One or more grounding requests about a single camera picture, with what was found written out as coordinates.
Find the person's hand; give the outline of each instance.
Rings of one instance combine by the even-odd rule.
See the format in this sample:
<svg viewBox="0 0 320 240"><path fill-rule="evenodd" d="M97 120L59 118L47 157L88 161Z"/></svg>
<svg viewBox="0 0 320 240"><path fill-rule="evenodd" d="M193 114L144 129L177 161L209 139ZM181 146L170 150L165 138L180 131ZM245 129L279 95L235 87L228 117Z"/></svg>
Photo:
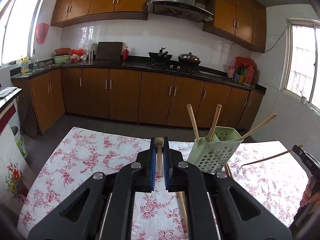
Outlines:
<svg viewBox="0 0 320 240"><path fill-rule="evenodd" d="M313 181L313 177L311 177L308 181L308 184L306 186L306 190L305 192L303 193L303 196L302 196L302 200L300 201L300 206L303 207L305 205L308 205L308 203L315 203L317 201L320 201L320 192L317 192L316 194L314 194L312 197L311 197L311 188L310 188L310 185Z"/></svg>

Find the gray floor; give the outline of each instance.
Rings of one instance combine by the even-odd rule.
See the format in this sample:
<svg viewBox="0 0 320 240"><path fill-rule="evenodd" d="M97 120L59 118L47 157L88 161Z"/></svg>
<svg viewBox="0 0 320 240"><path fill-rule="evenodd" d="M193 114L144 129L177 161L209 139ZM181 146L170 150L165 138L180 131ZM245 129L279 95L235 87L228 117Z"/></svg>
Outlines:
<svg viewBox="0 0 320 240"><path fill-rule="evenodd" d="M169 141L193 142L195 139L192 128L137 124L65 114L44 135L38 135L35 139L23 135L28 149L26 161L34 174L39 173L58 144L74 126L98 132L146 139L165 136L168 137ZM207 129L199 129L199 136L206 136L208 131ZM254 142L254 140L251 137L247 137L244 142L250 143Z"/></svg>

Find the cutting board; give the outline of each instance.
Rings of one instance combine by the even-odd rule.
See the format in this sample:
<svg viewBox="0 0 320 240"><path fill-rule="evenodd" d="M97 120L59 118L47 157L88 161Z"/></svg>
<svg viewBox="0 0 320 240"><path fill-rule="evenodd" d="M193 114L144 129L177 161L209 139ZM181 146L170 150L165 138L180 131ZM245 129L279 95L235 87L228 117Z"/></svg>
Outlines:
<svg viewBox="0 0 320 240"><path fill-rule="evenodd" d="M103 41L98 43L96 59L120 60L123 42Z"/></svg>

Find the floral tablecloth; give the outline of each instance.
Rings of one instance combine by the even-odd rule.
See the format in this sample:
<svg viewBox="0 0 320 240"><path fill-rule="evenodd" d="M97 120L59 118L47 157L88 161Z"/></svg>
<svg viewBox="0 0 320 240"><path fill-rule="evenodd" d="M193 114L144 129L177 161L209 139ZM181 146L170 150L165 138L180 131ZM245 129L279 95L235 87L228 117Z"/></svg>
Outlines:
<svg viewBox="0 0 320 240"><path fill-rule="evenodd" d="M18 230L27 237L31 228L97 171L119 171L149 149L150 140L100 133L74 127L46 162L25 199ZM188 158L193 143L169 142ZM305 171L290 155L248 165L285 151L278 141L241 144L229 165L235 180L286 226L292 223L308 182ZM188 239L177 196L165 191L156 174L155 191L137 193L132 223L134 240Z"/></svg>

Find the range hood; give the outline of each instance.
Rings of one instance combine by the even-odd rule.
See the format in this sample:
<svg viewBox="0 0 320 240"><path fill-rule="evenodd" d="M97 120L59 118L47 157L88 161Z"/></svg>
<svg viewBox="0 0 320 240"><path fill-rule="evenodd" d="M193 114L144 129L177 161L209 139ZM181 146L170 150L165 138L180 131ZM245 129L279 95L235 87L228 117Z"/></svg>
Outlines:
<svg viewBox="0 0 320 240"><path fill-rule="evenodd" d="M212 21L213 14L195 6L195 0L155 0L148 3L148 11L194 22Z"/></svg>

